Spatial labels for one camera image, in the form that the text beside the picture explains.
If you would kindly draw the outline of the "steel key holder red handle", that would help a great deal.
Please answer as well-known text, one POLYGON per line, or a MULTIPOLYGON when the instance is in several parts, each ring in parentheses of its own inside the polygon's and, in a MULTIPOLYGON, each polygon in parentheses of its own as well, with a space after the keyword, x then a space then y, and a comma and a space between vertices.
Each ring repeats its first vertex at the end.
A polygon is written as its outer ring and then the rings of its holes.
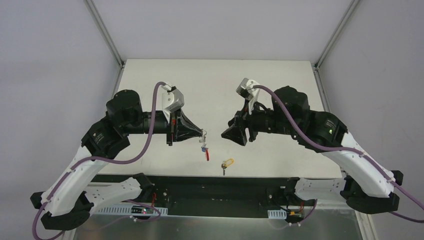
POLYGON ((209 148, 207 147, 206 136, 207 136, 207 131, 202 129, 201 130, 201 136, 199 138, 199 143, 201 143, 201 148, 202 147, 205 148, 205 152, 203 152, 203 153, 205 155, 206 161, 209 162, 210 161, 210 155, 209 155, 209 148))

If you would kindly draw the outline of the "key with yellow tag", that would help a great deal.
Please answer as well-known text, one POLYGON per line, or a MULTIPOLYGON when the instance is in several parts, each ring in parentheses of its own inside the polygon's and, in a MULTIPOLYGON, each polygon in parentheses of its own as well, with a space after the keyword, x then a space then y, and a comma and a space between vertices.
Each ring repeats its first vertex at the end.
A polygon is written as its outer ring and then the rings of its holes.
POLYGON ((232 165, 235 162, 235 160, 233 158, 230 158, 228 160, 225 160, 222 162, 221 164, 221 168, 222 168, 222 175, 225 176, 226 175, 226 169, 232 165))

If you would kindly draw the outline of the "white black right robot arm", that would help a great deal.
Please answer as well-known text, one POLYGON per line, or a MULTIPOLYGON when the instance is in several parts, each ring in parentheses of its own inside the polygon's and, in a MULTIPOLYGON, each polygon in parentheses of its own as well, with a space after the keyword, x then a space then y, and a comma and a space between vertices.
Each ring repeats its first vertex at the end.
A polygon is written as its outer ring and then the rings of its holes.
POLYGON ((401 171, 385 169, 368 156, 337 116, 311 110, 305 93, 291 86, 281 87, 270 92, 272 108, 267 108, 257 101, 262 89, 255 83, 237 88, 244 105, 228 122, 222 138, 245 146, 259 133, 287 135, 346 172, 345 177, 333 179, 291 178, 283 192, 288 204, 331 200, 369 215, 398 210, 400 197, 395 188, 402 184, 401 171))

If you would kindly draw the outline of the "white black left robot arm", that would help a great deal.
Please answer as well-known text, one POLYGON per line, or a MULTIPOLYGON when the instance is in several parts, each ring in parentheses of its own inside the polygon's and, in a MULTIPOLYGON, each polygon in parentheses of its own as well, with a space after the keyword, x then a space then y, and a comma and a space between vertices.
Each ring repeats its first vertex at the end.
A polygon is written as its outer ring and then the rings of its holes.
POLYGON ((150 112, 143 111, 134 90, 121 90, 106 103, 105 116, 83 136, 68 169, 49 190, 35 192, 30 198, 45 229, 70 231, 107 206, 152 200, 154 185, 143 173, 107 187, 91 187, 90 183, 106 165, 119 164, 116 157, 130 145, 130 135, 151 138, 164 134, 169 146, 203 135, 203 130, 183 113, 182 93, 172 87, 164 95, 169 100, 166 107, 150 112))

